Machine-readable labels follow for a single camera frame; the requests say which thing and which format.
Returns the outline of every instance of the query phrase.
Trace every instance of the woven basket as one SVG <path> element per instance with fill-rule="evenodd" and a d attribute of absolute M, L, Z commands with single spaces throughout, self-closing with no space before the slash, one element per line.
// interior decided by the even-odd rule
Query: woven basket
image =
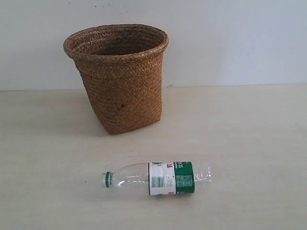
<path fill-rule="evenodd" d="M 91 106 L 110 134 L 148 126 L 161 118 L 165 32 L 147 25 L 104 25 L 64 42 L 80 72 Z"/>

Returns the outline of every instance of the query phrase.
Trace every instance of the bottle label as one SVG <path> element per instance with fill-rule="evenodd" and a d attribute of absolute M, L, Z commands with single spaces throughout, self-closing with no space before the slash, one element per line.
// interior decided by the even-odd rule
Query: bottle label
<path fill-rule="evenodd" d="M 194 193 L 195 181 L 192 163 L 151 162 L 148 164 L 149 195 Z"/>

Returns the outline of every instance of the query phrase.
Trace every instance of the white wall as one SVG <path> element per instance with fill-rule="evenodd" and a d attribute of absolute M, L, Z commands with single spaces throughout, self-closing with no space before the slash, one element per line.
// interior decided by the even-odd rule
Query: white wall
<path fill-rule="evenodd" d="M 164 86 L 307 82 L 307 0 L 2 0 L 0 90 L 82 88 L 62 43 L 111 23 L 169 34 Z"/>

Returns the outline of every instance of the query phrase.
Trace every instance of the green label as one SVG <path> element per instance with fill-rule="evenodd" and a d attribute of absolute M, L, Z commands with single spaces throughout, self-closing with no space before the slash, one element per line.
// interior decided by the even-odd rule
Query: green label
<path fill-rule="evenodd" d="M 176 194 L 194 193 L 195 181 L 193 166 L 190 161 L 174 162 Z"/>

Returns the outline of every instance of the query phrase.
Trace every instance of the water bottle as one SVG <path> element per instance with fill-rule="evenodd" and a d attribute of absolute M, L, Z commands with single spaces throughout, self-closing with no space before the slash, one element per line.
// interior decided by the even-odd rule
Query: water bottle
<path fill-rule="evenodd" d="M 102 176 L 103 187 L 136 196 L 192 194 L 211 181 L 209 167 L 190 161 L 132 164 Z"/>

